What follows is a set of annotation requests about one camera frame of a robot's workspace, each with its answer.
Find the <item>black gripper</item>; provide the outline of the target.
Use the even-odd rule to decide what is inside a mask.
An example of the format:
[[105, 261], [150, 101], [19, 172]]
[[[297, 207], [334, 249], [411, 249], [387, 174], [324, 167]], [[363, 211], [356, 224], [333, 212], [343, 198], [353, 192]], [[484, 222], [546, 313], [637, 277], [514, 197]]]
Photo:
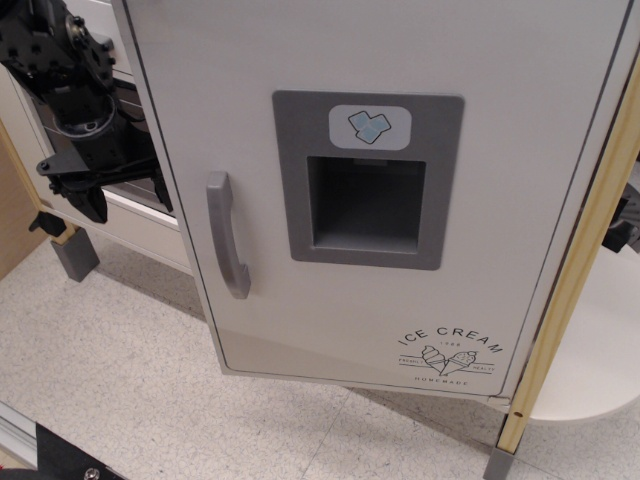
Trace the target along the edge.
[[55, 192], [65, 196], [95, 223], [108, 220], [107, 202], [100, 187], [142, 179], [154, 184], [158, 200], [173, 211], [151, 135], [135, 126], [125, 112], [79, 124], [53, 124], [70, 147], [41, 161], [37, 172], [47, 177]]

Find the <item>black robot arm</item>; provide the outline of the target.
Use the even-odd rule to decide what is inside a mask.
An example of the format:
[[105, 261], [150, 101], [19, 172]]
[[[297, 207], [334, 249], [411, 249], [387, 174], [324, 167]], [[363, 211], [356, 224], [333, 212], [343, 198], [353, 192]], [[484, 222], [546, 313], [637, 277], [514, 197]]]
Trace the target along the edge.
[[112, 44], [97, 41], [62, 1], [1, 4], [1, 63], [30, 96], [49, 107], [72, 144], [37, 166], [50, 189], [89, 220], [108, 219], [103, 187], [150, 179], [172, 206], [148, 132], [122, 109], [113, 77]]

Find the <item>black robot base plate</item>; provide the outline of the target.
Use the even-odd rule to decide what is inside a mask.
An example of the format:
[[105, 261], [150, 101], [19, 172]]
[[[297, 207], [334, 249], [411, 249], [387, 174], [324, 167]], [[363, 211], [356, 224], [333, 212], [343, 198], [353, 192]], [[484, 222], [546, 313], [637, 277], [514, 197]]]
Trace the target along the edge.
[[37, 469], [55, 479], [123, 480], [124, 476], [53, 431], [36, 424]]

